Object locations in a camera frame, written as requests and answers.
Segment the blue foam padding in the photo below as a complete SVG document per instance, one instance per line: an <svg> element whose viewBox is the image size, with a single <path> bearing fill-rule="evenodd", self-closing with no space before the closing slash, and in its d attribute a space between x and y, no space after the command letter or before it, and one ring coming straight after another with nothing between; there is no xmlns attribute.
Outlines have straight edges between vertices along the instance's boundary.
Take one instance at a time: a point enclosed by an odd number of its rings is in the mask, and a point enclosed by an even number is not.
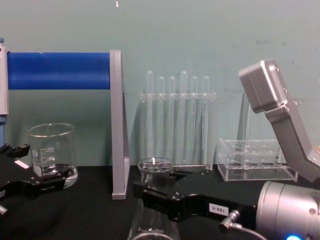
<svg viewBox="0 0 320 240"><path fill-rule="evenodd" d="M109 53L9 52L10 90L109 90Z"/></svg>

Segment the blue led light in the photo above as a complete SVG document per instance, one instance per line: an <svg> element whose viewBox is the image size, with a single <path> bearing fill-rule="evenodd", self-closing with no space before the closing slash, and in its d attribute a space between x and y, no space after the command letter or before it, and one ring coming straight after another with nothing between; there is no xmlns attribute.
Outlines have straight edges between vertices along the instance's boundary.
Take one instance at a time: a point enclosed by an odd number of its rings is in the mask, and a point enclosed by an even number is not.
<svg viewBox="0 0 320 240"><path fill-rule="evenodd" d="M297 235L290 235L286 238L286 240L302 240L302 239Z"/></svg>

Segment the silver cylindrical motor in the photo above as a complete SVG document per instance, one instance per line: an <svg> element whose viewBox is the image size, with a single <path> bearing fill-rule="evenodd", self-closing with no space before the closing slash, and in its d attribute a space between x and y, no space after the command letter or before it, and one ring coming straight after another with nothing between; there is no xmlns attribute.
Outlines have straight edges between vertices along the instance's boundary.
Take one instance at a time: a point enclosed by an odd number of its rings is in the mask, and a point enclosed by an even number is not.
<svg viewBox="0 0 320 240"><path fill-rule="evenodd" d="M268 240L320 240L319 203L318 190L267 181L258 201L256 230Z"/></svg>

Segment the glass beaker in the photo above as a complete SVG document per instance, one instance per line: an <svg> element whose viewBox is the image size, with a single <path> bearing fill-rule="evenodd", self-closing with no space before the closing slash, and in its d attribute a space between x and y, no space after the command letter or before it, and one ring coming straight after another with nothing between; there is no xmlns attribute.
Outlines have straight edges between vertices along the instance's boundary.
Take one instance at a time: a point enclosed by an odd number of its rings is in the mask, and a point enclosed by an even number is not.
<svg viewBox="0 0 320 240"><path fill-rule="evenodd" d="M165 158L150 157L139 162L141 182L154 187L169 187L169 173L174 164ZM140 199L127 240L179 240L177 223L168 216L144 207Z"/></svg>
<svg viewBox="0 0 320 240"><path fill-rule="evenodd" d="M49 123L32 127L27 131L33 171L38 176L56 174L68 167L64 187L70 187L78 179L75 164L73 132L75 127L67 123Z"/></svg>

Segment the white label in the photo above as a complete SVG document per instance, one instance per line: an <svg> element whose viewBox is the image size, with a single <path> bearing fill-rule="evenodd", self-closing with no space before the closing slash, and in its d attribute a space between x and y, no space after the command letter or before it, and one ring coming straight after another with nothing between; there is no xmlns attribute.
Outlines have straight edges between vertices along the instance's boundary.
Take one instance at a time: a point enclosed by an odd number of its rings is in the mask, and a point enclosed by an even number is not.
<svg viewBox="0 0 320 240"><path fill-rule="evenodd" d="M229 208L225 206L220 206L217 204L209 203L209 212L214 214L219 214L223 216L229 215Z"/></svg>
<svg viewBox="0 0 320 240"><path fill-rule="evenodd" d="M20 167L24 168L24 169L28 169L29 166L27 164L25 164L24 162L20 161L20 160L17 160L17 161L14 161L16 164L18 164Z"/></svg>
<svg viewBox="0 0 320 240"><path fill-rule="evenodd" d="M6 193L6 190L0 191L0 198L2 198Z"/></svg>

